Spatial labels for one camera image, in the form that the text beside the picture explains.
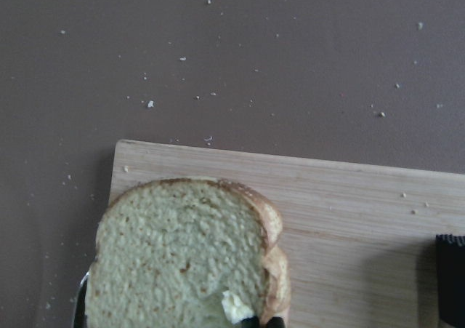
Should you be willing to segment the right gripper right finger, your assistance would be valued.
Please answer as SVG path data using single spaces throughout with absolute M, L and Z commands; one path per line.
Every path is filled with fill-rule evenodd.
M 267 328 L 286 328 L 286 323 L 283 317 L 274 316 L 267 322 Z

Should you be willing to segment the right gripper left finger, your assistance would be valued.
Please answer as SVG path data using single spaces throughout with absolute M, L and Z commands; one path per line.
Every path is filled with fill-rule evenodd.
M 253 316 L 243 319 L 240 322 L 240 328 L 260 328 L 259 318 L 257 316 Z

